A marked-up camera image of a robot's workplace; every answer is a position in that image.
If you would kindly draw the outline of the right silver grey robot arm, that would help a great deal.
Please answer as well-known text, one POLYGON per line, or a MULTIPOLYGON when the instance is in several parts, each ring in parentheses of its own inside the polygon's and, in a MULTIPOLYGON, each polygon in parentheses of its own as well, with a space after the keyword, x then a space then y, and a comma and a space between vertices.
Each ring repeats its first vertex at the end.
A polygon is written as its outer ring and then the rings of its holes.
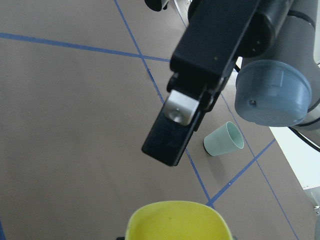
POLYGON ((317 0, 194 0, 169 65, 166 98, 142 151, 176 166, 236 69, 236 113, 320 142, 317 0))

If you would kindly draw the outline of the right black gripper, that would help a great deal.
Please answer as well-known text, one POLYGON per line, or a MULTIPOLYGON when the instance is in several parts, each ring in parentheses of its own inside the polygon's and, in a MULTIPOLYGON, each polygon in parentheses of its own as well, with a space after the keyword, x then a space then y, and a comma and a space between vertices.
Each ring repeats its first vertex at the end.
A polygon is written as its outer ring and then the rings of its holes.
POLYGON ((286 0, 197 0, 170 69, 189 80, 216 83, 237 57, 262 55, 274 44, 288 13, 286 0))

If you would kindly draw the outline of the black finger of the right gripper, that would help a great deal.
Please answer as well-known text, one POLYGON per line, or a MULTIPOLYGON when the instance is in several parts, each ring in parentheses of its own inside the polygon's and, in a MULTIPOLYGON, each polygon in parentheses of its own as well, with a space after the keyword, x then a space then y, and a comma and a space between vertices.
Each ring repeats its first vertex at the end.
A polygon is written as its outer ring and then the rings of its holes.
POLYGON ((215 105, 215 79, 174 73, 166 90, 168 96, 149 132, 142 152, 177 166, 192 135, 215 105))

